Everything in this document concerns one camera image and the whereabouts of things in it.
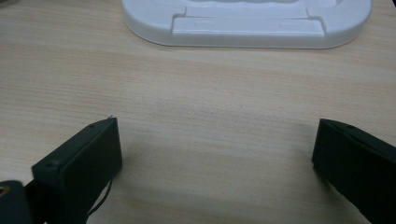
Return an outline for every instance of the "light wood grain surface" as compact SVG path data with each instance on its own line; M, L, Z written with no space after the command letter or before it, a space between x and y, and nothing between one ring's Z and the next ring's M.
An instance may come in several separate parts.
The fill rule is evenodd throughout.
M320 118L396 145L396 8L296 50L155 45L119 0L1 4L0 180L110 115L124 167L89 223L368 223L311 155Z

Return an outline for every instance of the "wooden table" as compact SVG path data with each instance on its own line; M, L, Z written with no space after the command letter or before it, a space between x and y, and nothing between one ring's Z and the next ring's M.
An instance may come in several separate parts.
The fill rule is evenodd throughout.
M0 5L0 180L119 119L124 166L89 223L368 223L312 168L318 120L396 145L396 9L335 49L172 48L116 0Z

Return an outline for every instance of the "white plastic tray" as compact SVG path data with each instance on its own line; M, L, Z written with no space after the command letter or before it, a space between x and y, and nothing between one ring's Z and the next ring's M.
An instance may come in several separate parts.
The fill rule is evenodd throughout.
M372 0L122 0L125 21L169 46L327 49L355 38Z

